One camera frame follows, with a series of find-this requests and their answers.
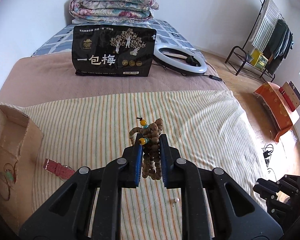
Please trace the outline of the striped hanging towel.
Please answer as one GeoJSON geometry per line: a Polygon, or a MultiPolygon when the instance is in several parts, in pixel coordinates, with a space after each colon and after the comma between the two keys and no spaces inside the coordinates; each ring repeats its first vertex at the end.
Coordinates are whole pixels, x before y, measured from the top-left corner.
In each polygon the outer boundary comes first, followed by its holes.
{"type": "Polygon", "coordinates": [[[274,32],[279,16],[280,11],[274,1],[265,0],[261,14],[253,28],[253,33],[249,40],[255,49],[259,51],[265,49],[274,32]]]}

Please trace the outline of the folded floral quilt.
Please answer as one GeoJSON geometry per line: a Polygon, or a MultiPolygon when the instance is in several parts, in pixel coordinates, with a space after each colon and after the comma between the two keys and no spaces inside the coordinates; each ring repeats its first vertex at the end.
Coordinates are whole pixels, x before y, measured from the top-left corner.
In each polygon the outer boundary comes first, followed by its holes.
{"type": "Polygon", "coordinates": [[[156,0],[72,0],[69,14],[85,22],[145,22],[159,9],[156,0]]]}

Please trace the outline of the black clothes rack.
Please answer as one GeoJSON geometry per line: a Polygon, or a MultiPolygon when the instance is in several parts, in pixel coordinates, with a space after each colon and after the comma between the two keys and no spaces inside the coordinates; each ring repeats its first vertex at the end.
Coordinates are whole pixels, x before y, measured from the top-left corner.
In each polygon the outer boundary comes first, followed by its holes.
{"type": "MultiPolygon", "coordinates": [[[[256,18],[256,21],[245,41],[245,43],[242,46],[234,46],[232,50],[230,51],[228,57],[226,58],[226,64],[229,64],[234,70],[235,75],[238,76],[239,74],[244,74],[248,77],[251,77],[253,79],[259,79],[265,81],[266,79],[270,79],[271,81],[275,80],[276,73],[274,76],[269,75],[269,73],[266,71],[266,67],[263,71],[258,70],[254,68],[250,63],[252,61],[251,53],[255,49],[251,43],[249,42],[250,37],[253,33],[253,28],[255,27],[257,20],[261,14],[261,9],[263,7],[265,0],[261,1],[261,8],[259,10],[258,16],[256,18]]],[[[279,19],[284,19],[280,12],[279,19]]]]}

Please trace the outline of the blue checkered bed sheet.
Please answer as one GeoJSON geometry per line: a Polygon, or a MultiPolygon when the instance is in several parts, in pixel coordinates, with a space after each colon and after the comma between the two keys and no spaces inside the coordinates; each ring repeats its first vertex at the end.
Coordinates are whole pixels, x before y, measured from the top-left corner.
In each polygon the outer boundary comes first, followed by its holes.
{"type": "MultiPolygon", "coordinates": [[[[156,43],[162,43],[165,45],[174,45],[182,47],[197,56],[204,59],[204,55],[197,49],[195,49],[190,42],[183,37],[174,27],[172,27],[168,22],[152,19],[146,22],[122,22],[121,25],[129,27],[142,27],[151,28],[157,31],[156,43]]],[[[65,28],[60,30],[57,34],[51,37],[47,42],[45,42],[40,48],[38,48],[33,55],[46,55],[55,53],[65,53],[72,51],[72,41],[73,41],[73,29],[76,25],[70,24],[65,28]]]]}

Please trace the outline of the red and tan books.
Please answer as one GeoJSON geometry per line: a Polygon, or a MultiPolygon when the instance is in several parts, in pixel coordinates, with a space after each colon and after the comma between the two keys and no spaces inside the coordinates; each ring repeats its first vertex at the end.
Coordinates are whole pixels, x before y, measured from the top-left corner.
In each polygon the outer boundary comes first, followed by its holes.
{"type": "Polygon", "coordinates": [[[295,111],[300,106],[300,92],[292,81],[286,81],[283,86],[279,88],[279,91],[288,103],[291,111],[295,111]]]}

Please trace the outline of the black snack bag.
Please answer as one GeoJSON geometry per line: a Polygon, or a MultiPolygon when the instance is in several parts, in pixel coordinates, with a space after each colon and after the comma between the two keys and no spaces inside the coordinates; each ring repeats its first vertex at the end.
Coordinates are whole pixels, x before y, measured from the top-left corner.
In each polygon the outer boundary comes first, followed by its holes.
{"type": "Polygon", "coordinates": [[[79,25],[73,30],[72,64],[79,76],[147,77],[157,31],[124,25],[79,25]]]}

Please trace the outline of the open cardboard box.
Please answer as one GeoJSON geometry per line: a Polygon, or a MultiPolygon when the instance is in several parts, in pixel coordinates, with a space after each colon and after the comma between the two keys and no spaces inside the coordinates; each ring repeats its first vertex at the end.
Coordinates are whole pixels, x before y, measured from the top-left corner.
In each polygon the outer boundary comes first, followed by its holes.
{"type": "Polygon", "coordinates": [[[0,105],[0,215],[15,233],[32,215],[32,185],[42,139],[30,117],[0,105]]]}

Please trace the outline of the brown bed cover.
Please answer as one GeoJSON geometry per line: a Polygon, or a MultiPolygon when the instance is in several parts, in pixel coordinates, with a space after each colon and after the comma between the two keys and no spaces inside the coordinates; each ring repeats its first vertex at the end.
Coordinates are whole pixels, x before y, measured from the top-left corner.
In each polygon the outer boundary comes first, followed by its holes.
{"type": "Polygon", "coordinates": [[[179,90],[227,90],[209,67],[204,76],[183,76],[153,64],[147,77],[78,76],[70,53],[26,57],[13,66],[0,90],[0,102],[27,107],[108,94],[179,90]]]}

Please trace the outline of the dark hanging clothes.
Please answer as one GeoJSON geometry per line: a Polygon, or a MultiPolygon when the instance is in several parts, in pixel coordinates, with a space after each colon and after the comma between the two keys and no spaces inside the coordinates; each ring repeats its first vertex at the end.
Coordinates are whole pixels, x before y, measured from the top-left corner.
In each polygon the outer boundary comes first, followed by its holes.
{"type": "Polygon", "coordinates": [[[293,49],[293,33],[283,19],[278,19],[272,36],[263,51],[268,59],[266,71],[274,76],[282,61],[286,59],[290,50],[293,49]]]}

